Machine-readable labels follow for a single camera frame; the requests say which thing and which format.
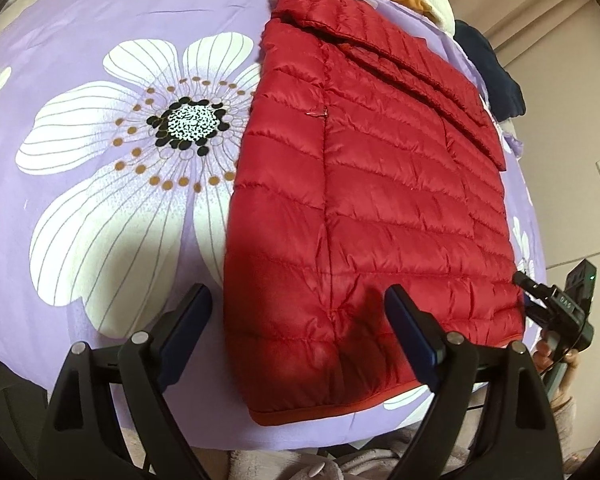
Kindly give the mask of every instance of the beige wall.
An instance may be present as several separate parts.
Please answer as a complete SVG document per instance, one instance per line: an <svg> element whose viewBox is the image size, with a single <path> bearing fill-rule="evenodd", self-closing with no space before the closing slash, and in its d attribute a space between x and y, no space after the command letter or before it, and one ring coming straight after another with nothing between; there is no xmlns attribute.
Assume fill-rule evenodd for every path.
<svg viewBox="0 0 600 480"><path fill-rule="evenodd" d="M600 251L600 8L587 4L506 67L522 86L527 113L514 120L547 266ZM600 256L591 314L596 336L573 393L574 446L600 439ZM549 271L564 285L574 264Z"/></svg>

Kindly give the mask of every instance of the quilted stitching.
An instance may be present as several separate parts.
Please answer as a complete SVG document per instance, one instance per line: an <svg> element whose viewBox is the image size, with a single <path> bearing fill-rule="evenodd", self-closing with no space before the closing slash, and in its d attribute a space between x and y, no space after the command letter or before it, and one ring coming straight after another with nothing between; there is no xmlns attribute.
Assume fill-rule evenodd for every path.
<svg viewBox="0 0 600 480"><path fill-rule="evenodd" d="M401 283L446 330L522 334L498 170L475 88L354 0L278 0L224 264L232 370L261 424L414 386L382 310Z"/></svg>

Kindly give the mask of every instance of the bed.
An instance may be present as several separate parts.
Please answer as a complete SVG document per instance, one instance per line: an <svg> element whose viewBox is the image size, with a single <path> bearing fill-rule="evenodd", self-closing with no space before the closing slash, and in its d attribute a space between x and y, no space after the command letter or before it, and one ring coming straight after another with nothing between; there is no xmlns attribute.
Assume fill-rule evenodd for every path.
<svg viewBox="0 0 600 480"><path fill-rule="evenodd" d="M488 101L484 83L471 62L429 20L388 0L365 1L412 36L424 38L430 50L462 72ZM100 138L90 137L90 142L77 147L75 137L63 137L62 131L68 126L74 128L72 131L79 127L77 137L91 136L94 124L107 123L111 128L126 128L132 136L138 124L147 119L142 114L153 103L168 100L174 85L194 65L197 70L206 70L205 81L218 95L237 94L238 87L232 87L232 81L246 89L242 95L233 95L236 105L230 111L232 124L244 127L249 102L240 97L257 86L257 44L269 15L269 0L38 0L0 33L0 361L18 375L51 390L73 342L84 340L93 347L116 344L151 322L164 301L169 308L192 282L203 282L214 295L212 319L180 382L165 394L192 446L330 446L368 439L422 420L432 400L425 386L362 412L282 426L257 425L235 389L224 354L222 293L217 284L221 258L213 242L218 234L209 229L203 239L182 235L190 232L199 218L205 218L195 212L186 214L187 204L197 193L195 183L182 179L155 183L164 190L183 189L169 205L160 203L154 208L159 230L152 230L158 225L154 219L144 225L132 214L119 213L124 208L112 209L115 212L106 218L90 213L99 204L109 203L107 200L138 205L150 199L142 198L131 182L124 182L116 192L107 191L109 177L103 168L111 164L115 168L119 164L115 156L104 150ZM190 20L195 20L195 27L189 27ZM222 34L228 30L234 34L225 41ZM200 38L215 40L200 43ZM222 60L230 52L237 53L239 62L229 66ZM205 57L202 69L201 57ZM171 78L152 84L152 95L137 102L133 88L146 86L143 71L151 72L152 67L165 64L171 69ZM120 103L126 101L138 113L134 119L138 124L119 117ZM498 131L507 164L502 181L516 265L544 282L538 224L516 158L521 147L499 126ZM136 158L146 151L139 145L129 149ZM185 156L177 155L176 162L165 163L187 163ZM136 174L143 173L149 162L159 162L156 156L137 163ZM226 164L237 159L236 152L226 156ZM231 182L235 170L222 168L225 182ZM103 182L98 188L102 200L89 202L86 209L82 202L75 205L80 200L76 197L94 179ZM212 200L207 203L214 206ZM91 248L95 244L98 250L91 253L96 256L78 254L69 244L67 257L76 262L100 257L97 276L87 276L80 264L64 266L64 262L55 261L59 258L47 257L70 232L77 237L76 230L81 227L71 231L76 219L88 226L88 236L78 245ZM154 240L160 240L157 248L134 234L143 226L145 232L155 235ZM144 254L142 262L150 265L125 267L125 272L118 272L115 262L102 256L111 247L97 245L101 243L98 234L110 229L110 239L124 240L125 250ZM71 286L60 283L61 274ZM50 282L49 275L56 280ZM132 298L133 289L147 280L153 286L152 296L143 303L144 310L116 307L123 303L116 303L118 293ZM94 306L96 300L106 300L113 309L99 310ZM538 336L538 328L529 324L524 342L532 348ZM114 396L121 423L132 427L122 391L115 390Z"/></svg>

